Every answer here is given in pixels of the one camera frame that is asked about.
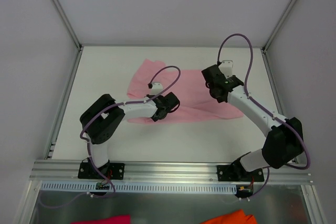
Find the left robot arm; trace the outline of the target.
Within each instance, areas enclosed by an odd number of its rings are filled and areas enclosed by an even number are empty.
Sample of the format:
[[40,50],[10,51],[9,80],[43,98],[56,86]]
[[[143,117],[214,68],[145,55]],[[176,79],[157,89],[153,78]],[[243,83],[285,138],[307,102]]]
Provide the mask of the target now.
[[157,122],[180,106],[172,92],[167,95],[147,95],[138,100],[116,101],[109,94],[102,95],[80,117],[80,138],[87,142],[90,173],[103,178],[108,172],[107,146],[119,124],[130,119],[146,118]]

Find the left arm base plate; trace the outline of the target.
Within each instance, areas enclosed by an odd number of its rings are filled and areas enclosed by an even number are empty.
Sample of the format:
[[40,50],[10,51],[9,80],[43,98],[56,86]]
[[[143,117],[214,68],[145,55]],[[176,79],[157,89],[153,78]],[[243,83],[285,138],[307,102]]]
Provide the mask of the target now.
[[[98,168],[100,173],[112,180],[123,180],[124,178],[124,163],[111,163]],[[82,162],[78,170],[79,179],[103,179],[103,177],[93,168],[90,162]]]

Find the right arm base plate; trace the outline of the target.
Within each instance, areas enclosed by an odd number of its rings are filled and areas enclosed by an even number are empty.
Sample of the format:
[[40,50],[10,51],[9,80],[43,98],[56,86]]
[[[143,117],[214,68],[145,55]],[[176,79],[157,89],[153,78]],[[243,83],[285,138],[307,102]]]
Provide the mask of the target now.
[[261,168],[247,172],[240,160],[237,159],[229,165],[217,165],[217,178],[219,182],[264,182],[264,173]]

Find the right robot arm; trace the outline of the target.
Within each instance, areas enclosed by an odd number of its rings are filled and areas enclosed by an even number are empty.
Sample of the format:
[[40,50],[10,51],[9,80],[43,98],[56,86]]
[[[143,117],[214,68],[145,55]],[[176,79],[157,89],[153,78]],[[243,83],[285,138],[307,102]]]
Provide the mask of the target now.
[[268,111],[252,98],[241,80],[235,75],[225,77],[218,65],[202,70],[202,75],[212,98],[238,108],[266,137],[261,149],[232,163],[233,175],[237,180],[246,180],[253,171],[260,168],[279,169],[305,151],[302,124],[298,119],[288,119]]

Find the pink t shirt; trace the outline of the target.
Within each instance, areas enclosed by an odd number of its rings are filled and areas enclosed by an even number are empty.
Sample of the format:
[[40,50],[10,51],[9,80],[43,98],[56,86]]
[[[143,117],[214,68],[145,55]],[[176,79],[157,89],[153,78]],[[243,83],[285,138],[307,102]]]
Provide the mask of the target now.
[[[149,94],[148,83],[166,64],[162,61],[146,59],[133,75],[127,95],[130,99],[139,99]],[[243,113],[228,103],[218,103],[205,86],[200,70],[182,70],[176,84],[168,92],[173,92],[180,100],[177,111],[157,124],[192,123],[209,120],[230,120],[243,117]]]

